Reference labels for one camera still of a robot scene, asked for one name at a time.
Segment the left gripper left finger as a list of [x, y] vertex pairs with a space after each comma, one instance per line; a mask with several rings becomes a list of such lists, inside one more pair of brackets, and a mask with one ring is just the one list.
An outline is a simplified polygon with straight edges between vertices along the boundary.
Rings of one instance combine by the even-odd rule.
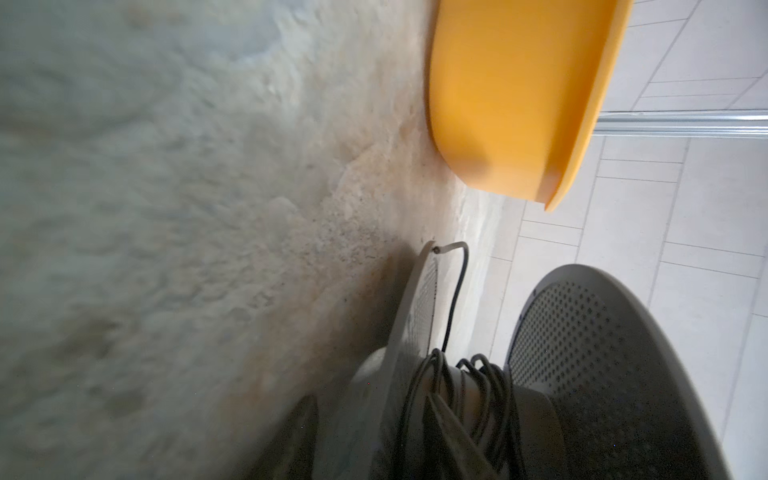
[[315, 395], [304, 396], [251, 470], [252, 479], [311, 479], [319, 424]]

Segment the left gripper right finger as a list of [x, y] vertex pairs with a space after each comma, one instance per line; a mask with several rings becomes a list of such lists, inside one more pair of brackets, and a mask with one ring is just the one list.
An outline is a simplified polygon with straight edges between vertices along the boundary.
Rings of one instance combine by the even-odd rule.
[[423, 415], [425, 479], [498, 479], [442, 397], [429, 393]]

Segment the dark grey cable spool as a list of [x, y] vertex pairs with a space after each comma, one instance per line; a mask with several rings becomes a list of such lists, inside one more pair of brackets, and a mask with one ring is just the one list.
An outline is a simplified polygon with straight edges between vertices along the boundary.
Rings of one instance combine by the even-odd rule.
[[725, 479], [716, 435], [671, 345], [621, 282], [548, 273], [504, 359], [430, 342], [440, 257], [419, 255], [387, 345], [362, 364], [316, 450], [316, 479], [425, 479], [423, 415], [443, 398], [498, 479]]

